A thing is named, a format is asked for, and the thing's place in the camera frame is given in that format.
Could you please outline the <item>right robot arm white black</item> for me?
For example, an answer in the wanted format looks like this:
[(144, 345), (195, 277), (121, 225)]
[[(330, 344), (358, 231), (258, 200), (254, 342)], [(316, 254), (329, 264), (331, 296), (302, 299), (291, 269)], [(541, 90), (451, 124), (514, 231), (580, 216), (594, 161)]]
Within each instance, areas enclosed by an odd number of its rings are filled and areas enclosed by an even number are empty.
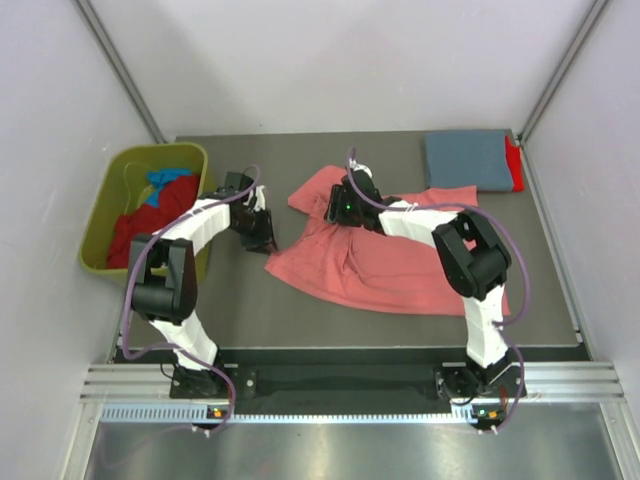
[(463, 406), (502, 385), (509, 368), (502, 323), (511, 256), (486, 216), (459, 205), (443, 211), (384, 198), (368, 168), (358, 166), (331, 186), (324, 219), (433, 248), (448, 285), (462, 299), (467, 327), (467, 363), (438, 371), (439, 395)]

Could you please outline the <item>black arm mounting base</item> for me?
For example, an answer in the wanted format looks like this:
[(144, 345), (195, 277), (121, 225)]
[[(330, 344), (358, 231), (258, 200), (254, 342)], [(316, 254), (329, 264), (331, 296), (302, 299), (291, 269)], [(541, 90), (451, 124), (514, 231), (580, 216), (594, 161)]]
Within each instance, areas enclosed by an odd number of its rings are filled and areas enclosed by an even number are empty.
[[(467, 355), (461, 347), (226, 348), (221, 361), (237, 413), (443, 413), (450, 401), (439, 395), (437, 373), (465, 366)], [(519, 373), (509, 353), (507, 371), (474, 400), (504, 404)]]

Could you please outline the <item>pink t shirt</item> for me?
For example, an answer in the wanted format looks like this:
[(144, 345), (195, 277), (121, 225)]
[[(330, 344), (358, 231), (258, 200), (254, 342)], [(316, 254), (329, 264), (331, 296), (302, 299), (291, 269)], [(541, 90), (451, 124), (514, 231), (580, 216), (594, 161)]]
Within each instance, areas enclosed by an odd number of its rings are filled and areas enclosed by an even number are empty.
[(301, 237), (271, 255), (265, 270), (316, 298), (350, 308), (391, 314), (464, 314), (436, 250), (399, 237), (324, 221), (330, 189), (346, 175), (326, 166), (288, 198), (308, 216)]

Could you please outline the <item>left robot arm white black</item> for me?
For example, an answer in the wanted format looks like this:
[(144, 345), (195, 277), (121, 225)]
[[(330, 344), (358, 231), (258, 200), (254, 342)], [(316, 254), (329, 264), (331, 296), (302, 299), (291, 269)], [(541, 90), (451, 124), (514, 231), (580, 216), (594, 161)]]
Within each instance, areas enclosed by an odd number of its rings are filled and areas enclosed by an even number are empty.
[[(249, 252), (276, 251), (265, 187), (244, 172), (231, 172), (222, 187), (207, 192), (177, 219), (131, 242), (121, 320), (122, 352), (133, 361), (157, 350), (177, 360), (172, 383), (187, 399), (235, 397), (218, 345), (196, 312), (196, 257), (220, 233), (236, 232)], [(164, 340), (138, 352), (129, 347), (133, 316), (159, 331)]]

